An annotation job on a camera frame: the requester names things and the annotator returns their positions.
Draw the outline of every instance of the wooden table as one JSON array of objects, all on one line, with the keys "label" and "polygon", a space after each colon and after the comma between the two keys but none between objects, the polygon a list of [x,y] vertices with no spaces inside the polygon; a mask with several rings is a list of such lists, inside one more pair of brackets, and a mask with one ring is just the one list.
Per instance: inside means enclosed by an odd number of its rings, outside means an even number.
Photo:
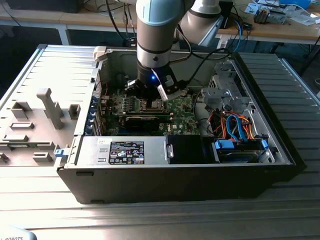
[{"label": "wooden table", "polygon": [[[313,24],[305,26],[291,19],[287,19],[285,24],[267,23],[259,25],[254,23],[253,15],[244,13],[246,5],[250,0],[234,0],[235,7],[239,15],[245,22],[253,25],[252,31],[248,37],[249,40],[279,42],[279,43],[295,43],[295,44],[314,44],[320,35],[320,28]],[[111,8],[121,6],[121,4],[113,4]],[[88,30],[88,31],[104,31],[114,32],[115,29],[111,23],[108,13],[104,15],[96,12],[90,12],[82,9],[79,13],[63,13],[57,11],[36,11],[36,10],[13,10],[7,3],[4,3],[5,9],[14,17],[14,19],[24,27],[40,27],[53,28],[59,31],[59,35],[63,45],[70,45],[68,30]],[[88,5],[87,8],[94,9],[94,6]],[[320,7],[310,7],[311,11],[320,12]],[[137,25],[137,15],[135,6],[130,6],[134,27]],[[114,20],[121,32],[125,32],[125,24],[123,23],[123,8],[113,11]],[[0,5],[0,25],[18,26],[9,14]],[[232,24],[228,29],[220,29],[217,38],[220,38],[219,47],[224,47],[229,39],[237,34],[237,28]]]}]

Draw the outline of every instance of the black cable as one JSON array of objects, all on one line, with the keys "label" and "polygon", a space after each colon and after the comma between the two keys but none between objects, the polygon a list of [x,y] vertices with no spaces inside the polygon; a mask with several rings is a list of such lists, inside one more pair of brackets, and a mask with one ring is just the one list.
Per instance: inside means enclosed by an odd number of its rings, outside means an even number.
[{"label": "black cable", "polygon": [[313,45],[311,52],[307,55],[306,57],[306,61],[304,62],[303,66],[301,67],[300,71],[299,71],[299,75],[302,76],[304,74],[304,72],[307,70],[307,68],[310,66],[310,64],[313,62],[313,60],[318,56],[318,54],[320,53],[320,48],[318,48],[315,53],[310,57],[311,53],[313,52],[313,50],[315,49],[315,47],[317,46],[317,43],[320,40],[320,35],[318,37],[318,39],[316,40],[315,44]]},{"label": "black cable", "polygon": [[193,50],[192,50],[191,44],[190,44],[189,40],[186,38],[186,36],[184,35],[184,33],[183,33],[182,29],[181,29],[181,26],[179,24],[176,26],[176,29],[181,34],[181,36],[182,36],[183,40],[185,41],[185,43],[188,45],[189,54],[188,54],[188,56],[184,56],[184,57],[178,58],[176,60],[170,61],[169,64],[175,64],[175,63],[179,63],[179,62],[185,61],[185,60],[189,59],[191,57],[191,55],[193,54]]},{"label": "black cable", "polygon": [[[225,51],[227,54],[229,54],[229,53],[232,53],[229,49],[227,49],[227,48],[219,48],[220,49],[220,52],[221,51]],[[198,58],[198,59],[204,59],[205,57],[204,56],[200,56],[199,54],[196,54],[196,53],[194,53],[194,52],[192,52],[192,55],[193,56],[195,56],[196,58]],[[217,60],[217,59],[215,59],[215,58],[208,58],[207,59],[207,61],[215,61],[215,60]]]},{"label": "black cable", "polygon": [[127,11],[126,11],[126,4],[123,4],[123,14],[125,16],[125,33],[126,33],[126,37],[128,38],[128,40],[130,41],[130,37],[129,37],[129,33],[128,33],[128,15],[127,15]]},{"label": "black cable", "polygon": [[[115,8],[113,8],[113,9],[110,9],[110,11],[117,10],[117,9],[120,9],[120,8],[123,8],[123,7],[124,7],[124,6],[118,6],[118,7],[115,7]],[[105,10],[105,11],[92,11],[92,10],[90,10],[89,8],[87,8],[85,5],[83,5],[83,8],[84,8],[85,10],[91,12],[91,13],[106,13],[106,12],[108,12],[108,10]]]},{"label": "black cable", "polygon": [[115,23],[114,17],[112,16],[112,12],[111,12],[111,9],[110,9],[108,0],[104,0],[104,2],[105,2],[105,5],[106,5],[106,8],[108,9],[109,17],[110,17],[110,19],[111,19],[112,25],[113,25],[116,33],[119,35],[120,38],[122,38],[122,40],[123,40],[124,42],[126,42],[127,39],[125,39],[125,38],[121,35],[121,33],[120,33],[120,31],[119,31],[116,23]]},{"label": "black cable", "polygon": [[2,5],[3,9],[6,11],[6,13],[9,14],[10,18],[12,18],[12,20],[15,21],[15,23],[18,24],[19,27],[22,27],[22,26],[20,25],[20,23],[18,23],[18,21],[17,21],[17,20],[8,12],[8,10],[5,8],[3,0],[1,0],[1,5]]},{"label": "black cable", "polygon": [[310,56],[310,54],[312,53],[312,51],[315,49],[315,47],[317,46],[317,43],[319,42],[319,40],[320,40],[320,35],[319,35],[318,39],[316,40],[315,44],[313,45],[313,47],[311,48],[311,51],[310,51],[310,53],[308,54],[307,58]]},{"label": "black cable", "polygon": [[238,13],[238,10],[236,9],[235,5],[233,5],[232,7],[235,10],[236,16],[238,17],[238,21],[240,22],[241,25],[243,25],[244,21],[243,21],[242,17],[240,17],[240,15]]},{"label": "black cable", "polygon": [[[196,76],[197,72],[200,70],[201,66],[204,64],[204,62],[214,53],[218,53],[219,51],[224,51],[225,48],[218,48],[216,50],[213,50],[211,52],[209,52],[203,59],[202,61],[200,62],[199,66],[195,69],[194,73],[192,74],[192,76],[190,77],[190,79],[187,81],[187,84],[189,84],[193,79],[194,77]],[[221,60],[221,59],[225,59],[227,57],[229,57],[231,55],[232,52],[229,52],[228,54],[222,56],[222,57],[217,57],[217,58],[214,58],[214,59],[210,59],[210,60]]]},{"label": "black cable", "polygon": [[136,35],[136,30],[135,30],[134,22],[132,21],[132,16],[131,16],[129,4],[127,4],[126,6],[128,7],[128,13],[129,13],[129,18],[130,18],[130,24],[131,24],[132,31],[133,31],[133,37],[136,39],[136,38],[137,38],[137,35]]},{"label": "black cable", "polygon": [[193,115],[194,115],[194,118],[195,118],[196,121],[197,121],[197,117],[196,117],[196,104],[197,104],[197,100],[198,100],[200,94],[201,94],[201,91],[196,95],[195,101],[194,101],[194,104],[193,104],[193,108],[192,108]]}]

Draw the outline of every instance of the gray plastic panel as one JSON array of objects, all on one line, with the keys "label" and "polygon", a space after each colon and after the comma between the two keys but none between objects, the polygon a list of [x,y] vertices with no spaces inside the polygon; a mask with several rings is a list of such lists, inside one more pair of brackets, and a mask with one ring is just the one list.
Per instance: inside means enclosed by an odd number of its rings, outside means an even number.
[{"label": "gray plastic panel", "polygon": [[[25,74],[21,77],[18,86],[12,91],[10,97],[0,109],[0,139],[4,135],[27,135],[28,143],[53,142],[64,148],[71,145],[77,120],[72,120],[68,109],[71,104],[83,104],[91,73],[96,67],[93,60],[94,47],[64,47],[50,45],[41,49],[33,62],[29,65]],[[56,130],[52,121],[45,115],[45,106],[37,98],[40,88],[50,88],[51,98],[58,102],[62,109],[63,128]],[[10,128],[13,122],[17,122],[11,111],[16,102],[27,102],[32,111],[25,111],[34,128],[14,129]],[[53,149],[42,149],[38,147],[16,147],[12,150],[1,150],[8,158],[7,163],[2,166],[52,166],[53,162],[35,162],[34,153],[48,152],[55,159]]]}]

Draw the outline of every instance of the power supply label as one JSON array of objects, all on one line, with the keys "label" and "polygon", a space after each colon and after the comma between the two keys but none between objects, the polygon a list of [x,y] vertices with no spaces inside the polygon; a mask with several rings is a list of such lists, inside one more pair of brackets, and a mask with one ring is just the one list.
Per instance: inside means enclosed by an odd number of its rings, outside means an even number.
[{"label": "power supply label", "polygon": [[109,164],[145,164],[143,141],[112,141]]}]

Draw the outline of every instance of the silver metal slats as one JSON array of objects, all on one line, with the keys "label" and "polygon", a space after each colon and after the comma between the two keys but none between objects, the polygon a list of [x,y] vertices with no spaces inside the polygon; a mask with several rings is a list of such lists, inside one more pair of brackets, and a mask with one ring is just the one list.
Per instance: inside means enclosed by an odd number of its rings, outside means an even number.
[{"label": "silver metal slats", "polygon": [[273,105],[272,109],[275,113],[319,113],[319,107],[315,105],[299,106],[299,105]]},{"label": "silver metal slats", "polygon": [[256,79],[259,85],[299,86],[299,83],[291,80]]},{"label": "silver metal slats", "polygon": [[292,91],[264,91],[266,98],[295,98],[295,99],[308,99],[309,96],[305,92],[292,92]]},{"label": "silver metal slats", "polygon": [[320,139],[320,129],[289,129],[286,132],[291,139]]},{"label": "silver metal slats", "polygon": [[320,200],[320,109],[293,69],[285,67],[276,55],[241,53],[252,76],[286,129],[307,169],[289,182],[278,183],[287,195],[302,194]]},{"label": "silver metal slats", "polygon": [[271,84],[268,85],[260,85],[260,89],[262,91],[264,91],[265,93],[268,92],[273,92],[275,94],[277,94],[277,92],[293,92],[293,93],[301,93],[301,87],[300,86],[281,86],[281,85],[278,85],[278,86],[274,86]]}]

